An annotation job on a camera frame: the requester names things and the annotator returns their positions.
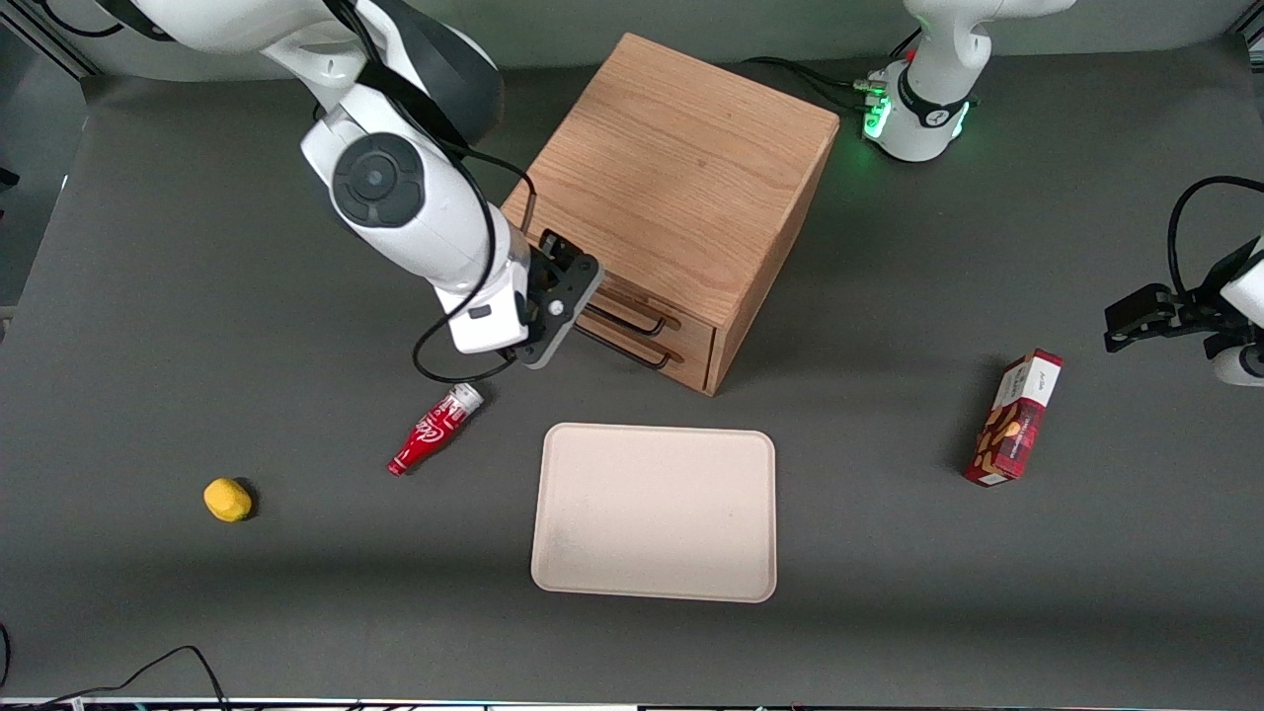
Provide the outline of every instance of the drawer handle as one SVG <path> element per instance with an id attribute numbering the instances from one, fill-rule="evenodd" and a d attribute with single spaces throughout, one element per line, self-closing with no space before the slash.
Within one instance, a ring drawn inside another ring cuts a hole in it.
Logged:
<path id="1" fill-rule="evenodd" d="M 664 368 L 667 367 L 667 363 L 671 362 L 671 353 L 664 353 L 662 358 L 657 363 L 655 363 L 653 361 L 650 361 L 647 358 L 642 358 L 642 357 L 637 356 L 636 353 L 632 353 L 631 350 L 628 350 L 627 348 L 623 348 L 622 345 L 619 345 L 617 343 L 613 343 L 613 342 L 607 340 L 605 338 L 603 338 L 600 335 L 597 335 L 595 333 L 585 329 L 584 326 L 581 326 L 579 324 L 575 324 L 574 329 L 578 330 L 579 333 L 586 335 L 588 338 L 592 338 L 597 343 L 600 343 L 602 345 L 609 348 L 611 350 L 618 353 L 619 356 L 623 356 L 624 358 L 632 361 L 633 363 L 637 363 L 638 366 L 643 366 L 646 368 L 650 368 L 651 371 L 661 371 L 661 369 L 664 369 Z"/>
<path id="2" fill-rule="evenodd" d="M 660 333 L 662 333 L 662 326 L 667 325 L 667 318 L 666 316 L 659 316 L 659 323 L 653 324 L 653 328 L 643 329 L 643 328 L 633 324 L 632 321 L 629 321 L 627 319 L 621 319 L 621 318 L 616 316 L 614 314 L 611 314 L 605 309 L 602 309 L 600 306 L 595 306 L 593 304 L 589 304 L 588 306 L 585 306 L 584 310 L 585 311 L 592 311 L 594 315 L 600 316 L 600 318 L 605 319 L 607 321 L 611 321 L 612 324 L 614 324 L 617 326 L 624 328 L 624 329 L 627 329 L 627 330 L 629 330 L 632 333 L 638 333 L 638 334 L 641 334 L 641 335 L 643 335 L 646 338 L 653 338 L 653 337 L 659 335 Z"/>

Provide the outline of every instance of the yellow object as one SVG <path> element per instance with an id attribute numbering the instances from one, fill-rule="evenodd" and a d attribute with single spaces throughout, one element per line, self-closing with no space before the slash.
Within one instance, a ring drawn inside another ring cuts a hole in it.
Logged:
<path id="1" fill-rule="evenodd" d="M 202 492 L 202 501 L 211 514 L 229 524 L 235 524 L 250 515 L 254 501 L 250 495 L 233 479 L 215 479 Z"/>

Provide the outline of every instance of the gray table surface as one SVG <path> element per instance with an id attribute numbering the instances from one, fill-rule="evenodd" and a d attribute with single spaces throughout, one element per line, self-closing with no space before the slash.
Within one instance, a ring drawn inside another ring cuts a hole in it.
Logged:
<path id="1" fill-rule="evenodd" d="M 719 397 L 574 338 L 404 479 L 383 466 L 444 392 L 407 358 L 435 299 L 326 220 L 301 87 L 95 81 L 0 348 L 5 691 L 116 683 L 192 643 L 236 696 L 1260 707 L 1264 393 L 1215 382 L 1197 339 L 1101 345 L 1103 306 L 1167 281 L 1181 190 L 1259 177 L 1246 72 L 1234 40 L 1000 58 L 923 166 L 847 118 Z M 511 73 L 485 147 L 528 161 L 590 75 Z M 1189 278 L 1261 215 L 1200 196 Z M 1044 431 L 1026 478 L 983 491 L 958 471 L 1035 347 L 1067 359 Z M 772 600 L 536 588 L 560 421 L 771 435 Z M 211 519 L 219 476 L 252 478 L 262 516 Z M 207 689 L 186 660 L 134 692 Z"/>

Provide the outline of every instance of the wooden box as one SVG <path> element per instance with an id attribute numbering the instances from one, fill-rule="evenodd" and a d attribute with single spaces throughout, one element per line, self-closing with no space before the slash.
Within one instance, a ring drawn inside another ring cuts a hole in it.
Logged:
<path id="1" fill-rule="evenodd" d="M 602 311 L 576 326 L 715 395 L 799 235 L 838 123 L 623 35 L 530 168 L 532 230 L 607 271 Z M 506 214 L 525 202 L 520 183 Z"/>

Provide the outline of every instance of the plastic tray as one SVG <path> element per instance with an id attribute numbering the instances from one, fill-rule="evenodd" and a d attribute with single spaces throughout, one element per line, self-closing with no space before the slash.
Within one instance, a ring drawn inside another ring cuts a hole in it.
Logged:
<path id="1" fill-rule="evenodd" d="M 564 423 L 545 436 L 531 577 L 552 592 L 763 602 L 777 584 L 763 433 Z"/>

